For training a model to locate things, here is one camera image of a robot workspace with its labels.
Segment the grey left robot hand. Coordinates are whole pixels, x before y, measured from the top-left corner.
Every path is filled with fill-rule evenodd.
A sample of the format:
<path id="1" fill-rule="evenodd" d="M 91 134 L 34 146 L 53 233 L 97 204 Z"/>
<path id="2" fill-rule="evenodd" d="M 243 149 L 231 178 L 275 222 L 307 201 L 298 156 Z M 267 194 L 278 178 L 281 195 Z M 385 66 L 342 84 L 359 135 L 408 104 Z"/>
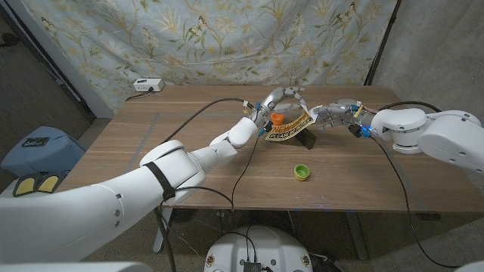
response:
<path id="1" fill-rule="evenodd" d="M 306 102 L 300 95 L 300 92 L 303 91 L 305 91 L 303 87 L 276 88 L 262 102 L 259 102 L 259 104 L 256 105 L 252 121 L 258 128 L 260 128 L 265 123 L 265 119 L 271 114 L 275 107 L 280 102 L 288 98 L 296 98 L 300 101 L 301 104 L 305 105 Z"/>

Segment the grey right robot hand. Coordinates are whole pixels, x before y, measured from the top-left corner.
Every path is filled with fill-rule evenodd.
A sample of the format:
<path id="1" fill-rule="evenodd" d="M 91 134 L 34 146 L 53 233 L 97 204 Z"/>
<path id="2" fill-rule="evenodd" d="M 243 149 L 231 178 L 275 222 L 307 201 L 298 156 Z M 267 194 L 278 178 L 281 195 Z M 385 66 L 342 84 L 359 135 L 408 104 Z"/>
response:
<path id="1" fill-rule="evenodd" d="M 340 99 L 332 104 L 313 107 L 309 113 L 320 125 L 321 131 L 341 125 L 369 128 L 378 111 L 364 106 L 359 100 Z"/>

